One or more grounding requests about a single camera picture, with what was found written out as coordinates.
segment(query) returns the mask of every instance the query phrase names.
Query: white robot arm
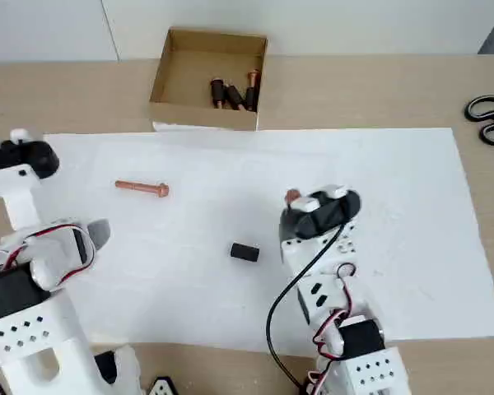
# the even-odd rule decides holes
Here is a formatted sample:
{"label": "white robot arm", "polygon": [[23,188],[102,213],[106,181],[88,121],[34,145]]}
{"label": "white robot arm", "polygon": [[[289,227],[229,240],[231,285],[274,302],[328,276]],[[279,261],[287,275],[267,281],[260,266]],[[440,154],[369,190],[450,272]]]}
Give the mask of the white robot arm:
{"label": "white robot arm", "polygon": [[[398,349],[385,348],[380,309],[354,276],[352,232],[360,197],[329,185],[307,197],[291,190],[286,200],[280,224],[282,260],[298,279],[301,308],[319,352],[317,371],[308,374],[302,393],[409,395]],[[311,266],[314,259],[318,261]]]}
{"label": "white robot arm", "polygon": [[[24,130],[13,131],[0,145],[0,198],[16,231],[0,244],[3,376],[13,395],[142,395],[133,349],[124,346],[94,357],[63,287],[91,267],[109,228],[107,222],[40,223],[31,189],[57,169],[52,148]],[[41,359],[47,351],[58,364],[53,376]],[[161,382],[161,388],[169,384]],[[1,385],[0,394],[5,394]]]}

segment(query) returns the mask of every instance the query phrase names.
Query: white paper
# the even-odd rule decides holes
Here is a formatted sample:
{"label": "white paper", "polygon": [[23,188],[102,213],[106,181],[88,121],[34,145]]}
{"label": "white paper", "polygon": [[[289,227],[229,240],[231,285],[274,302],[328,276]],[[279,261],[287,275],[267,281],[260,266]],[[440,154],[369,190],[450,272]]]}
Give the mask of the white paper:
{"label": "white paper", "polygon": [[[95,268],[68,283],[88,335],[266,351],[286,285],[278,221],[289,188],[359,192],[359,277],[388,340],[494,336],[494,286],[450,129],[55,135],[37,191],[47,221],[108,218]],[[167,182],[170,196],[114,188]],[[230,258],[255,245],[257,263]],[[280,352],[313,355],[296,294],[278,308]]]}

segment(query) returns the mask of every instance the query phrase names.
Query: cardboard box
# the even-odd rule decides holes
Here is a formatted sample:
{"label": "cardboard box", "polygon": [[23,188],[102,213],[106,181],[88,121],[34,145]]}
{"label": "cardboard box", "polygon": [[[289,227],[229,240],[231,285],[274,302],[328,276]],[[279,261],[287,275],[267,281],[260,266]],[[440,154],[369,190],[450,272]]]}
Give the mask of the cardboard box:
{"label": "cardboard box", "polygon": [[256,113],[214,108],[210,81],[220,77],[244,95],[247,73],[263,71],[266,47],[267,39],[259,35],[169,29],[151,92],[151,119],[255,130]]}

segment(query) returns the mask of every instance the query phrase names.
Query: wooden table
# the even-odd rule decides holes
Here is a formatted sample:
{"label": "wooden table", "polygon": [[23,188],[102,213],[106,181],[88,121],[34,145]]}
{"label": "wooden table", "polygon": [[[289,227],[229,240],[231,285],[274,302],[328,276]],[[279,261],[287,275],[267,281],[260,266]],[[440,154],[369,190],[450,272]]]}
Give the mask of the wooden table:
{"label": "wooden table", "polygon": [[[39,133],[150,131],[147,98],[156,65],[0,65],[0,138],[20,126]],[[494,56],[268,57],[259,125],[452,127],[494,276],[494,147],[483,145],[478,126],[462,116],[465,103],[481,94],[494,94]],[[0,235],[8,231],[0,202]],[[401,352],[414,394],[494,395],[494,338],[410,342]],[[168,374],[181,394],[295,393],[265,354],[152,344],[138,345],[137,353],[143,385]],[[287,362],[300,376],[310,365]]]}

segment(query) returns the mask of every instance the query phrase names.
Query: copper bolt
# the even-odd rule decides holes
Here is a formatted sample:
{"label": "copper bolt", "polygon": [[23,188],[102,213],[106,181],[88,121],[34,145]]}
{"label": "copper bolt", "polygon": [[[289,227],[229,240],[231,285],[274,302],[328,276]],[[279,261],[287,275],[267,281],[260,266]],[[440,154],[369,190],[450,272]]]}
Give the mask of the copper bolt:
{"label": "copper bolt", "polygon": [[249,78],[249,87],[254,88],[258,85],[260,75],[260,71],[256,68],[247,73],[247,77]]}
{"label": "copper bolt", "polygon": [[298,189],[289,189],[286,193],[286,203],[289,205],[294,202],[297,198],[301,198],[302,194]]}
{"label": "copper bolt", "polygon": [[160,198],[164,198],[165,196],[168,196],[168,192],[170,191],[169,186],[163,183],[159,185],[150,185],[150,184],[131,183],[129,181],[122,181],[120,179],[115,181],[115,187],[122,189],[133,189],[135,191],[141,191],[141,192],[155,193]]}

